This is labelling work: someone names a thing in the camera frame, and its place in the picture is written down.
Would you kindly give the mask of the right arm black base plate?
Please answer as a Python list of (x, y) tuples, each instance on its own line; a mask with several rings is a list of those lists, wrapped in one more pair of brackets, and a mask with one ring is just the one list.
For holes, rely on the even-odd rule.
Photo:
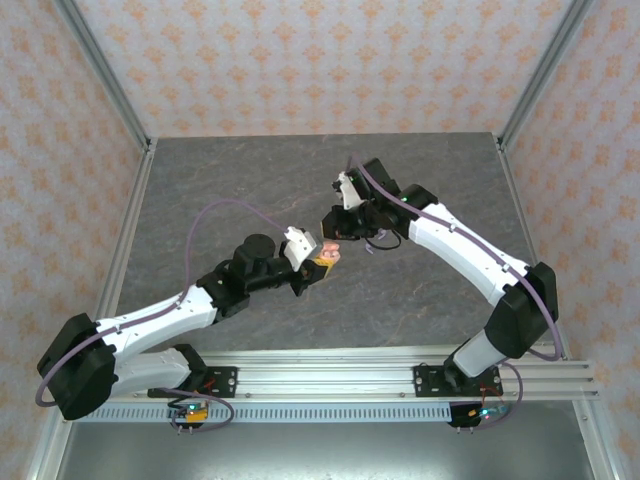
[(502, 379), (497, 366), (476, 377), (467, 377), (456, 367), (421, 363), (412, 368), (413, 386), (417, 397), (480, 397), (501, 396)]

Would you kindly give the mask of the aluminium mounting rail beam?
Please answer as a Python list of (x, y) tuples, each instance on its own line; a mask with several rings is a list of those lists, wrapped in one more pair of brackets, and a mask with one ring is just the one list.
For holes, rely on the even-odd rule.
[[(441, 365), (450, 346), (204, 352), (206, 366), (238, 368), (235, 399), (293, 402), (454, 402), (417, 397), (412, 368)], [(514, 401), (597, 400), (601, 388), (587, 361), (547, 362), (526, 354), (499, 366), (503, 394)]]

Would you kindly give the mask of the grey metal sheet panel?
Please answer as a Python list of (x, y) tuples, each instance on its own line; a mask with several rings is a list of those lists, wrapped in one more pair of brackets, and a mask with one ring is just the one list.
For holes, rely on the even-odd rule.
[(487, 431), (444, 424), (236, 424), (196, 435), (166, 425), (73, 427), (57, 480), (594, 480), (559, 411)]

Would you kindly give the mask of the aluminium table side rail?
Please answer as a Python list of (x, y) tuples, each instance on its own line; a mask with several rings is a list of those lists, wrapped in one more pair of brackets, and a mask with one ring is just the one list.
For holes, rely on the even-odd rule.
[[(507, 158), (507, 154), (506, 154), (506, 150), (505, 147), (503, 146), (503, 144), (501, 143), (501, 139), (497, 136), (497, 135), (493, 135), (493, 139), (495, 142), (495, 146), (496, 146), (496, 150), (504, 171), (504, 175), (505, 178), (507, 180), (508, 186), (509, 186), (509, 190), (511, 193), (511, 197), (513, 199), (514, 205), (515, 205), (515, 209), (517, 211), (518, 214), (518, 218), (521, 224), (521, 228), (523, 231), (523, 235), (524, 238), (526, 240), (526, 244), (527, 244), (527, 248), (528, 251), (530, 253), (531, 259), (537, 263), (539, 261), (534, 243), (533, 243), (533, 239), (531, 236), (531, 232), (529, 230), (529, 226), (527, 224), (527, 220), (526, 220), (526, 215), (524, 212), (524, 208), (522, 205), (522, 202), (520, 200), (519, 194), (518, 194), (518, 190), (517, 190), (517, 185), (515, 182), (515, 177), (513, 175), (511, 166), (509, 164), (509, 160)], [(553, 361), (568, 361), (571, 358), (571, 353), (568, 352), (565, 348), (565, 338), (563, 337), (563, 332), (561, 331), (561, 329), (558, 327), (558, 325), (556, 323), (553, 324), (552, 327), (549, 328), (550, 334), (553, 337), (553, 346), (554, 346), (554, 353), (551, 354), (551, 357), (553, 359)]]
[(144, 151), (136, 172), (103, 290), (95, 308), (97, 319), (116, 313), (154, 154), (154, 145), (150, 144)]

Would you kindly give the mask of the aluminium frame post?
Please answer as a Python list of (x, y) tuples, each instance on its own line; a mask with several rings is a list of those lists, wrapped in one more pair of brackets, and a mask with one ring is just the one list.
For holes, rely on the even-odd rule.
[(519, 131), (533, 112), (566, 49), (582, 26), (593, 2), (594, 0), (571, 0), (504, 129), (496, 137), (501, 152), (506, 152), (515, 143)]
[(128, 133), (143, 151), (148, 151), (153, 144), (153, 139), (146, 133), (77, 1), (52, 0), (52, 2), (79, 44)]

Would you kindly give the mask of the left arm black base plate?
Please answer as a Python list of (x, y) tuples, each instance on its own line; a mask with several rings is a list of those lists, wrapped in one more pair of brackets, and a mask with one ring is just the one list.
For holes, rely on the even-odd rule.
[(196, 381), (194, 392), (231, 399), (236, 395), (238, 368), (232, 366), (206, 366), (201, 379)]

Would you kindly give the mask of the aluminium frame leg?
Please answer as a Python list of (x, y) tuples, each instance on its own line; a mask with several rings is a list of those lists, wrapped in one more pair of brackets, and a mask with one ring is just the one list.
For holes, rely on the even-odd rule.
[(26, 480), (56, 480), (60, 473), (73, 424), (58, 410), (47, 414), (29, 464)]
[(600, 401), (572, 402), (594, 480), (625, 480)]

